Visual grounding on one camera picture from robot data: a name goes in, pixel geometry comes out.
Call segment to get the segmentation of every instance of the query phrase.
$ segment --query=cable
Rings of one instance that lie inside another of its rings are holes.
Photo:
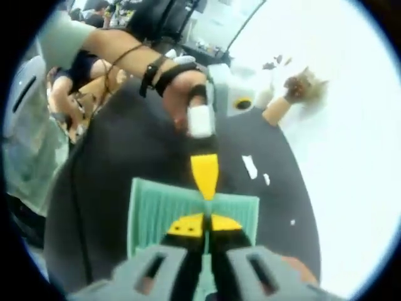
[[[103,95],[101,96],[102,101],[100,103],[103,103],[105,97],[107,96],[108,93],[111,93],[109,86],[108,86],[108,76],[110,75],[110,71],[112,68],[122,59],[124,58],[127,54],[129,54],[132,51],[135,51],[142,47],[143,44],[137,45],[136,47],[133,47],[132,49],[124,52],[122,55],[120,55],[114,63],[111,65],[110,69],[107,71],[106,76],[105,76],[105,91]],[[88,123],[88,128],[86,132],[83,134],[81,137],[81,142],[80,144],[76,145],[74,148],[74,157],[72,158],[71,161],[71,172],[70,172],[70,182],[71,182],[71,198],[73,202],[73,207],[75,210],[76,214],[76,225],[78,228],[78,239],[80,241],[81,245],[81,251],[82,251],[82,260],[83,260],[83,268],[85,270],[85,279],[86,279],[86,284],[89,285],[93,282],[93,271],[92,271],[92,266],[90,263],[90,258],[89,258],[89,251],[88,251],[88,244],[86,240],[86,235],[85,235],[85,229],[84,229],[84,224],[83,224],[83,217],[82,217],[82,212],[80,208],[80,204],[78,202],[78,191],[76,189],[76,182],[75,182],[75,174],[76,174],[76,164],[78,162],[79,156],[83,153],[85,150],[85,145],[87,142],[87,137],[90,133],[91,130],[91,121],[93,117],[96,115],[98,110],[100,109],[100,105],[96,108],[95,111],[92,112],[89,118],[89,123]]]

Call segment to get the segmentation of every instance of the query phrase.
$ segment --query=green sponge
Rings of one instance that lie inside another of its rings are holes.
[[[171,224],[181,216],[215,213],[239,222],[252,244],[256,242],[259,198],[217,193],[205,201],[199,191],[135,178],[128,210],[127,255],[158,244]],[[203,301],[215,292],[210,255],[204,255],[194,300]]]

